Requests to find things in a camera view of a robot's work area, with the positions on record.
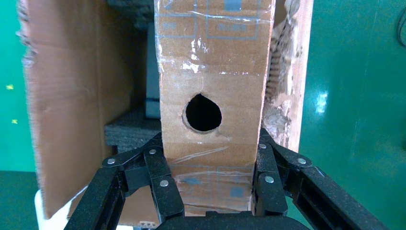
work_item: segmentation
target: screw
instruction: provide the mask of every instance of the screw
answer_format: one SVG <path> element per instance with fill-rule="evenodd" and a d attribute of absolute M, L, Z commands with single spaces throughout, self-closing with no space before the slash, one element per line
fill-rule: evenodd
<path fill-rule="evenodd" d="M 303 158 L 298 158 L 297 161 L 301 164 L 306 164 L 306 160 Z"/>
<path fill-rule="evenodd" d="M 166 187 L 166 186 L 169 185 L 169 182 L 168 182 L 167 180 L 163 180 L 163 181 L 161 181 L 161 182 L 159 183 L 159 185 L 160 185 L 161 187 Z"/>
<path fill-rule="evenodd" d="M 115 159 L 114 159 L 114 158 L 108 159 L 108 160 L 107 160 L 107 163 L 108 163 L 108 164 L 114 164 L 114 163 L 115 163 Z"/>
<path fill-rule="evenodd" d="M 268 183 L 273 183 L 275 180 L 271 176 L 266 176 L 265 181 L 268 182 Z"/>

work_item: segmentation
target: corrugated cardboard edge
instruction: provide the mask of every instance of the corrugated cardboard edge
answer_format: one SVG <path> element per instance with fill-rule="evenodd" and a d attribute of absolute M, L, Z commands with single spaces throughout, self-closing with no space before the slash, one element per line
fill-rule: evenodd
<path fill-rule="evenodd" d="M 272 46 L 284 43 L 282 50 L 276 50 L 271 55 L 283 59 L 280 65 L 271 67 L 271 74 L 278 76 L 280 82 L 268 82 L 268 90 L 277 91 L 267 96 L 264 105 L 262 125 L 268 130 L 276 142 L 293 151 L 299 150 L 300 133 L 303 115 L 303 99 L 309 55 L 310 30 L 313 14 L 313 0 L 278 1 L 276 10 L 284 6 L 290 11 L 286 20 L 279 24 L 272 34 Z"/>
<path fill-rule="evenodd" d="M 103 126 L 130 107 L 134 72 L 125 61 L 132 58 L 133 27 L 105 24 L 103 17 L 118 14 L 103 0 L 21 0 L 17 8 L 36 171 L 49 218 L 111 154 Z"/>
<path fill-rule="evenodd" d="M 177 181 L 177 186 L 181 190 L 181 196 L 185 203 L 186 212 L 192 212 L 197 215 L 204 215 L 204 212 L 208 210 L 242 211 L 247 210 L 247 207 L 249 207 L 246 203 L 241 205 L 239 202 L 240 200 L 244 200 L 243 202 L 249 201 L 249 194 L 251 192 L 250 181 L 252 181 L 254 171 L 253 165 L 255 164 L 257 153 L 263 98 L 265 97 L 266 75 L 269 69 L 269 51 L 274 23 L 275 0 L 260 1 L 259 6 L 256 5 L 255 1 L 245 1 L 244 3 L 252 7 L 248 9 L 251 12 L 257 13 L 260 18 L 255 23 L 249 20 L 248 22 L 245 20 L 239 22 L 247 24 L 247 31 L 250 30 L 250 26 L 256 25 L 255 39 L 245 39 L 244 37 L 239 37 L 238 39 L 228 37 L 224 40 L 211 39 L 209 36 L 211 34 L 210 30 L 214 30 L 214 32 L 222 30 L 220 25 L 223 22 L 221 15 L 224 13 L 224 6 L 221 0 L 212 1 L 210 4 L 207 2 L 207 5 L 203 4 L 203 6 L 211 8 L 206 13 L 217 15 L 220 18 L 218 21 L 216 19 L 213 20 L 213 25 L 218 24 L 219 26 L 209 26 L 211 28 L 209 29 L 207 26 L 201 26 L 204 23 L 197 23 L 198 25 L 195 29 L 196 36 L 189 38 L 190 41 L 193 40 L 192 43 L 186 40 L 177 40 L 177 38 L 173 40 L 171 38 L 157 38 L 158 62 L 160 65 L 162 139 L 165 156 L 169 164 L 174 164 L 181 160 L 182 164 L 186 165 L 186 167 L 184 165 L 178 167 L 178 171 L 174 169 L 172 172 L 174 177 L 179 175 L 194 175 L 196 172 L 199 172 L 199 175 L 209 175 L 207 181 L 199 183 L 199 185 L 191 189 L 195 190 L 193 193 L 187 189 L 189 187 L 187 183 Z M 156 32 L 161 35 L 165 29 L 160 24 L 166 21 L 157 17 L 157 13 L 162 13 L 161 10 L 163 9 L 163 7 L 157 6 L 159 5 L 156 5 Z M 246 14 L 243 11 L 228 13 L 233 17 Z M 200 41 L 203 44 L 201 47 L 208 48 L 206 52 L 199 53 L 199 51 L 196 51 L 198 48 L 195 47 L 200 46 Z M 219 44 L 228 49 L 222 50 Z M 168 52 L 168 50 L 182 50 L 183 52 Z M 185 53 L 189 52 L 196 53 L 195 62 L 185 56 Z M 223 58 L 215 62 L 209 61 L 210 59 L 216 59 L 216 57 Z M 168 60 L 173 60 L 173 63 L 169 66 L 165 64 L 165 62 L 168 63 Z M 187 62 L 193 63 L 192 65 L 196 69 L 185 71 L 191 70 L 190 66 L 186 64 Z M 207 68 L 205 70 L 207 72 L 202 71 L 200 73 L 199 67 Z M 226 73 L 223 70 L 233 74 L 219 75 Z M 188 102 L 197 94 L 201 94 L 218 105 L 222 114 L 219 128 L 208 132 L 199 132 L 192 129 L 186 122 L 185 108 Z M 189 165 L 194 165 L 194 167 L 198 165 L 197 168 L 199 169 L 187 167 Z M 217 171 L 211 171 L 212 167 L 215 166 L 218 166 Z M 223 194 L 226 194 L 226 191 L 228 191 L 226 189 L 228 185 L 222 182 L 222 170 L 238 171 L 238 169 L 232 167 L 243 168 L 244 166 L 250 171 L 245 175 L 248 178 L 244 177 L 243 179 L 244 182 L 248 181 L 248 183 L 239 184 L 237 181 L 233 181 L 237 186 L 243 188 L 243 198 L 239 197 L 237 202 L 223 199 Z M 194 212 L 189 209 L 190 207 L 197 210 Z"/>

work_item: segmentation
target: round hole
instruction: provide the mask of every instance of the round hole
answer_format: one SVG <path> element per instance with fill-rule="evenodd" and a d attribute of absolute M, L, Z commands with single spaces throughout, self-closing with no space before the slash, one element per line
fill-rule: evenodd
<path fill-rule="evenodd" d="M 186 126 L 200 132 L 208 132 L 219 127 L 221 119 L 220 108 L 201 94 L 193 97 L 183 112 Z"/>

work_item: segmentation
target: printed symbol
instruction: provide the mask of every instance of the printed symbol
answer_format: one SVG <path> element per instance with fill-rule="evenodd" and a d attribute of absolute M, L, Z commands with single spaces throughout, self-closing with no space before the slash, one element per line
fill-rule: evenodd
<path fill-rule="evenodd" d="M 239 12 L 241 11 L 242 0 L 224 0 L 224 10 Z"/>
<path fill-rule="evenodd" d="M 219 31 L 247 31 L 247 26 L 243 24 L 224 24 L 219 23 L 218 25 Z"/>
<path fill-rule="evenodd" d="M 164 30 L 175 30 L 176 23 L 163 23 Z"/>
<path fill-rule="evenodd" d="M 189 189 L 187 190 L 187 193 L 190 195 L 194 194 L 197 185 L 202 184 L 202 181 L 197 178 L 185 178 L 183 181 L 188 185 Z"/>
<path fill-rule="evenodd" d="M 242 187 L 232 187 L 230 190 L 230 197 L 244 197 L 244 189 Z"/>

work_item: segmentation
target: green surface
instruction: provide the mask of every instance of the green surface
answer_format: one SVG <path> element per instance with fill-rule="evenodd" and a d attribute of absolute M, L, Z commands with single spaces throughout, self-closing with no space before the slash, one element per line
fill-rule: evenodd
<path fill-rule="evenodd" d="M 390 229 L 406 229 L 404 7 L 314 2 L 299 150 Z"/>
<path fill-rule="evenodd" d="M 34 197 L 38 191 L 34 172 L 0 171 L 1 230 L 38 229 Z"/>
<path fill-rule="evenodd" d="M 0 171 L 34 172 L 21 64 L 25 47 L 15 35 L 20 29 L 16 1 L 0 1 L 0 22 Z"/>

